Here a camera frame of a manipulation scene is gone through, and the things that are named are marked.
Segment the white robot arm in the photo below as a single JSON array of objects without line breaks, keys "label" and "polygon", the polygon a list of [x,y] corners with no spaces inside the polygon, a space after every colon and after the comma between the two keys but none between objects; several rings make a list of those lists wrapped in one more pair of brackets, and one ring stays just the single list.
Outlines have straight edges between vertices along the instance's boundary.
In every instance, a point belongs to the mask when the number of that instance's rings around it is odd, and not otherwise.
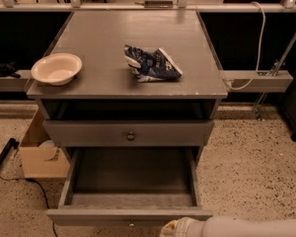
[{"label": "white robot arm", "polygon": [[160,237],[296,237],[296,219],[248,221],[214,216],[200,221],[184,217],[164,225]]}]

